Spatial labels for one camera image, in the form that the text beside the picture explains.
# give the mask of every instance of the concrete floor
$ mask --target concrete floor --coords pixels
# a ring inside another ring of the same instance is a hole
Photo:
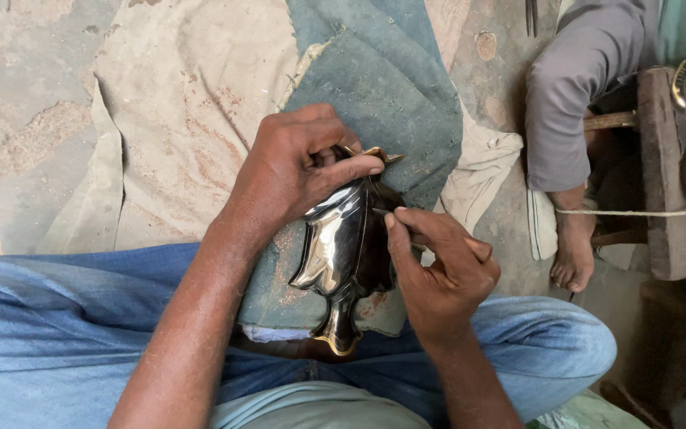
[[[21,0],[8,12],[0,8],[0,253],[33,253],[85,174],[96,140],[86,121],[91,64],[104,34],[114,30],[110,23],[119,4]],[[524,76],[554,34],[559,5],[559,0],[539,1],[540,34],[534,39],[526,36],[520,0],[472,4],[451,78],[480,124],[522,132]],[[73,118],[71,128],[62,124],[65,117]],[[46,136],[39,152],[16,162],[18,139],[34,134]],[[503,269],[497,292],[567,299],[567,292],[549,284],[552,259],[530,256],[523,165],[523,160],[515,164],[473,233],[494,245]],[[647,275],[597,261],[587,291],[575,299],[614,330],[620,345],[617,376],[632,341],[640,283],[646,280]]]
[[[451,69],[452,81],[470,114],[479,124],[500,131],[523,132],[525,73],[551,40],[558,16],[562,15],[559,0],[539,0],[540,32],[534,39],[526,34],[523,6],[517,0],[474,2]],[[491,58],[479,44],[488,39],[483,36],[486,32],[493,34],[496,43]],[[531,257],[524,162],[520,159],[515,163],[472,233],[494,246],[502,269],[495,292],[567,300],[571,294],[549,282],[554,257],[542,261]],[[636,356],[633,347],[643,306],[640,287],[648,281],[650,277],[645,273],[621,271],[598,259],[588,287],[573,297],[574,304],[602,320],[616,337],[618,356],[603,380],[624,383],[628,377],[630,359]]]
[[[0,253],[33,253],[86,172],[91,67],[119,4],[0,0]]]

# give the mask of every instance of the beige cloth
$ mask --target beige cloth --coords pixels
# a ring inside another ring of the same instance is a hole
[[[88,171],[39,243],[38,253],[88,253],[115,248],[123,201],[120,132],[110,118],[96,80],[91,120],[97,129],[97,143]]]
[[[457,2],[427,2],[428,14],[442,28],[437,35],[458,41],[460,18],[444,13],[451,3]],[[450,22],[435,21],[442,18]],[[261,119],[277,111],[313,56],[299,61],[283,0],[125,0],[112,28],[95,69],[123,136],[123,175],[115,178],[123,183],[123,207],[114,243],[81,249],[75,240],[85,237],[81,225],[62,225],[75,244],[69,251],[198,241],[229,198]],[[441,39],[438,45],[443,62],[451,64],[457,42]],[[462,157],[443,189],[441,208],[472,231],[522,140],[478,126],[464,106],[462,114]],[[94,205],[76,204],[86,212],[58,219],[100,215]]]

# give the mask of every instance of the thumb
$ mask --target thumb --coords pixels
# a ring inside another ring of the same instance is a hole
[[[400,278],[414,278],[422,272],[422,265],[412,255],[412,241],[405,224],[395,218],[393,213],[386,214],[388,228],[388,252],[393,260],[393,268]]]
[[[331,166],[319,169],[319,175],[322,178],[324,196],[329,195],[332,191],[340,188],[351,180],[367,176],[369,174],[378,174],[383,171],[385,164],[378,157],[371,155],[356,155],[345,160],[340,160]]]

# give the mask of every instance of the gray trousers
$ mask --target gray trousers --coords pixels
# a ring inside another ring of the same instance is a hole
[[[528,74],[528,184],[565,191],[584,183],[587,106],[655,61],[658,0],[578,0]]]

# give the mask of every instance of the denim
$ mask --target denim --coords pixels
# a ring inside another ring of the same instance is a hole
[[[0,257],[0,428],[104,427],[197,247]],[[564,301],[492,295],[471,322],[523,421],[587,388],[615,358],[605,325]],[[217,403],[323,380],[447,425],[440,380],[409,323],[398,337],[367,331],[355,353],[333,365],[230,347]]]

